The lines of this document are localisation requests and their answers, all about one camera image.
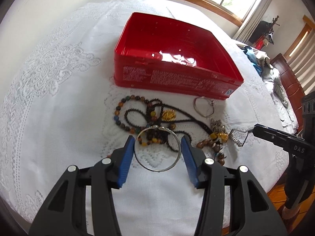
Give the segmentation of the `coat rack with clothes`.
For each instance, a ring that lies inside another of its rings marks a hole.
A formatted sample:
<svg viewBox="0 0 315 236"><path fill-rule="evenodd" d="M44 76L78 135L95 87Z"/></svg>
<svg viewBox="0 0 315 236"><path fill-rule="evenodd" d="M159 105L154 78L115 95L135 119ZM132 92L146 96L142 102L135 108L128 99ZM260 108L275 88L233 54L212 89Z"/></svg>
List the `coat rack with clothes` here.
<svg viewBox="0 0 315 236"><path fill-rule="evenodd" d="M278 19L279 16L276 16L275 18L272 19L271 22L267 22L264 20L259 22L256 29L249 38L249 43L253 45L253 48L261 50L263 47L266 47L269 44L274 45L273 27L275 25L280 26L277 23Z"/></svg>

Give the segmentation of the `pile of clothes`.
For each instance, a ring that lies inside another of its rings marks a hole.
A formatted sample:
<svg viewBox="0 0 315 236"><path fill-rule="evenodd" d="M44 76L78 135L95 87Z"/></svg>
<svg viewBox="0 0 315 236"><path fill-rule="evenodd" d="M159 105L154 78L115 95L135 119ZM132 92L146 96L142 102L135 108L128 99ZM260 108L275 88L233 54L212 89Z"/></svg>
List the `pile of clothes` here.
<svg viewBox="0 0 315 236"><path fill-rule="evenodd" d="M281 82L279 70L271 65L270 57L266 52L240 41L235 41L235 44L247 56L251 65L265 84L277 109L284 130L288 133L296 133L298 130L298 120Z"/></svg>

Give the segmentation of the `red tin box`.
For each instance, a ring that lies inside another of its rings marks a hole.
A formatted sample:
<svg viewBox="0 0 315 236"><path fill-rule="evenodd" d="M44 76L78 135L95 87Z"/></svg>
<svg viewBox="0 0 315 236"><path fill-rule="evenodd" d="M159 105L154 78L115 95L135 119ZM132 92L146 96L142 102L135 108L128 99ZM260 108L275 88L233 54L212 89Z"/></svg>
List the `red tin box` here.
<svg viewBox="0 0 315 236"><path fill-rule="evenodd" d="M244 82L212 32L134 12L114 49L117 86L225 100Z"/></svg>

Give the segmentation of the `grey curtain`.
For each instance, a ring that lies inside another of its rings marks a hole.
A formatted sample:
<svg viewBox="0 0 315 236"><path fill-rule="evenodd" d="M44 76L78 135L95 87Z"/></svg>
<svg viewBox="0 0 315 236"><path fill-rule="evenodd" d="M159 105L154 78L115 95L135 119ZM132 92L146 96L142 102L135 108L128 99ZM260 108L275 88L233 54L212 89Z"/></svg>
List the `grey curtain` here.
<svg viewBox="0 0 315 236"><path fill-rule="evenodd" d="M247 43L271 2L272 0L257 0L245 18L244 23L232 38L242 43Z"/></svg>

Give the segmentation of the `dark wooden headboard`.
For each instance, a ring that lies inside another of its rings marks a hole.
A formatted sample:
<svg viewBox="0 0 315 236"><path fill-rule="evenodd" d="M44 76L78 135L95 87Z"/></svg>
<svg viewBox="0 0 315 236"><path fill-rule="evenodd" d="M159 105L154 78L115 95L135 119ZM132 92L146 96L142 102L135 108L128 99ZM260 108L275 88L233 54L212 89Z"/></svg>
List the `dark wooden headboard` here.
<svg viewBox="0 0 315 236"><path fill-rule="evenodd" d="M286 58L281 53L271 60L271 65L279 70L282 85L288 95L288 99L290 100L298 121L297 132L299 133L303 129L301 100L305 96L305 93L292 69L288 65Z"/></svg>

